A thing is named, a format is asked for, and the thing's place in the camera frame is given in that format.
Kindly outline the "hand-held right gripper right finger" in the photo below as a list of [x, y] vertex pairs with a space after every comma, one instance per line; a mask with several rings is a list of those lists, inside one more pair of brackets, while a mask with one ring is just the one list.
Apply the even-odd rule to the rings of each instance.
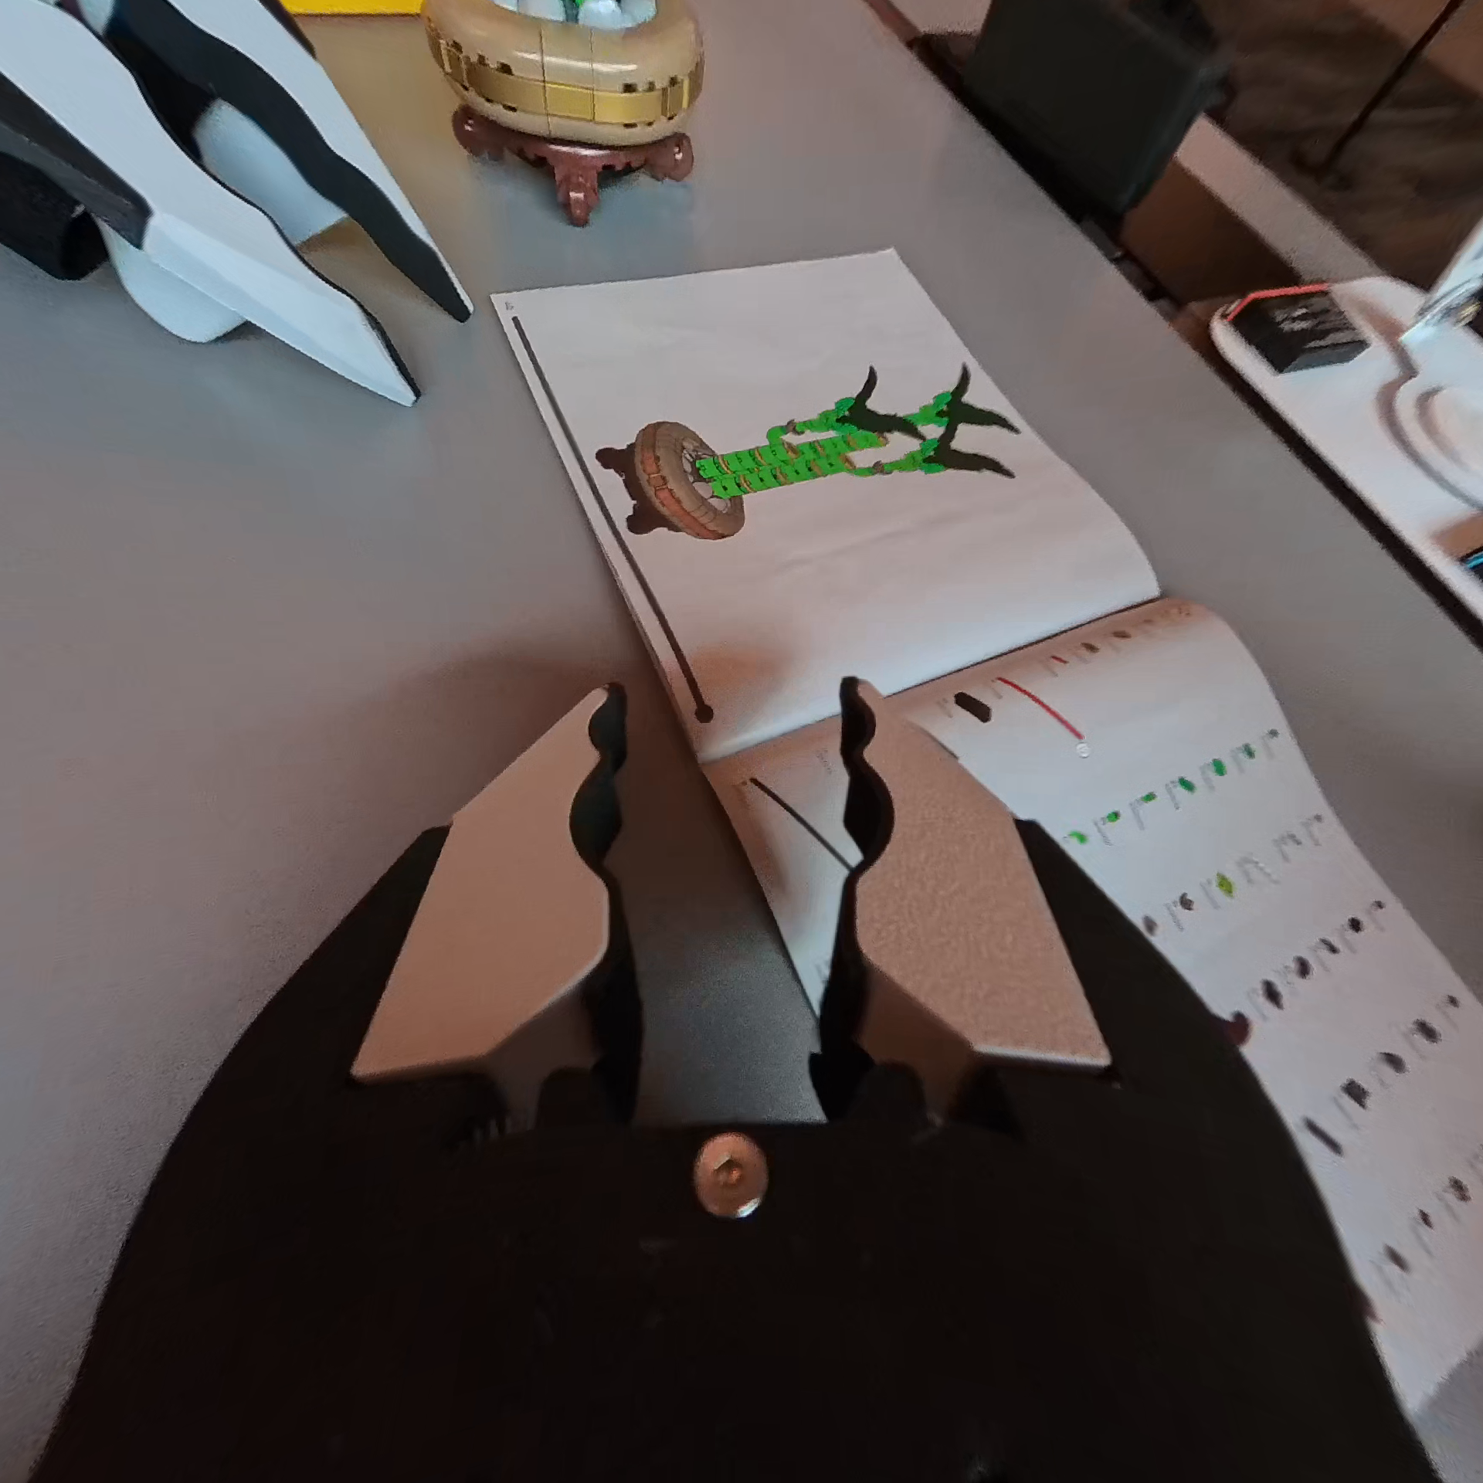
[[1009, 807], [861, 678], [840, 684], [840, 763], [857, 862], [820, 1001], [824, 1116], [841, 1120], [889, 1065], [914, 1076], [937, 1120], [965, 1118], [1000, 1069], [1108, 1072]]

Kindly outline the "white tray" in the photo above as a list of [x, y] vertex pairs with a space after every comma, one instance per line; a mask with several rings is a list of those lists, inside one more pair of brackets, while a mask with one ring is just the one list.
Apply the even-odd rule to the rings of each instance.
[[1368, 338], [1348, 364], [1276, 375], [1230, 327], [1210, 341], [1256, 399], [1445, 592], [1479, 638], [1481, 583], [1456, 564], [1481, 546], [1481, 341], [1420, 324], [1422, 294], [1392, 278], [1329, 285]]

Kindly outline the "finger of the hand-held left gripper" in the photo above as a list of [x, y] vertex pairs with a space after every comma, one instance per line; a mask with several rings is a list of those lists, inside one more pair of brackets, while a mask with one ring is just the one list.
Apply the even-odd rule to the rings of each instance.
[[400, 406], [411, 373], [377, 320], [248, 200], [174, 142], [133, 73], [65, 11], [3, 4], [3, 154], [72, 196], [141, 258]]
[[455, 322], [472, 302], [280, 4], [102, 4], [102, 43], [169, 136], [292, 246], [352, 221]]

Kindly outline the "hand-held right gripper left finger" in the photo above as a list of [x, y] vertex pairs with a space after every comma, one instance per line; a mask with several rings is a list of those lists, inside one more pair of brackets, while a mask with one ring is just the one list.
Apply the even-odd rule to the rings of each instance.
[[626, 700], [585, 694], [449, 820], [351, 1063], [358, 1084], [488, 1079], [531, 1123], [547, 1077], [592, 1077], [633, 1118], [640, 996], [619, 887]]

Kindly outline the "green lego bamboo plant model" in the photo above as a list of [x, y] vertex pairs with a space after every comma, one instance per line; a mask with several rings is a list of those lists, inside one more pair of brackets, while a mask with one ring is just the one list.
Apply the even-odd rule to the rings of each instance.
[[427, 2], [432, 60], [471, 158], [545, 168], [582, 228], [607, 179], [683, 182], [704, 48], [684, 2]]

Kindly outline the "white lego instruction booklet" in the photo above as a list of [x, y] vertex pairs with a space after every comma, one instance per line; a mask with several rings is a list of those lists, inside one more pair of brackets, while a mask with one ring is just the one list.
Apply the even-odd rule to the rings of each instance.
[[1163, 597], [894, 251], [492, 306], [810, 1010], [859, 862], [856, 677], [1240, 1035], [1428, 1402], [1479, 1346], [1479, 1003], [1230, 627]]

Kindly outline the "black battery red edge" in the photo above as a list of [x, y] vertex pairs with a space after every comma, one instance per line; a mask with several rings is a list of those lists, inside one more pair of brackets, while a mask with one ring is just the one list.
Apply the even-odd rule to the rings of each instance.
[[1327, 285], [1256, 290], [1225, 308], [1217, 324], [1233, 331], [1276, 375], [1345, 366], [1368, 350]]

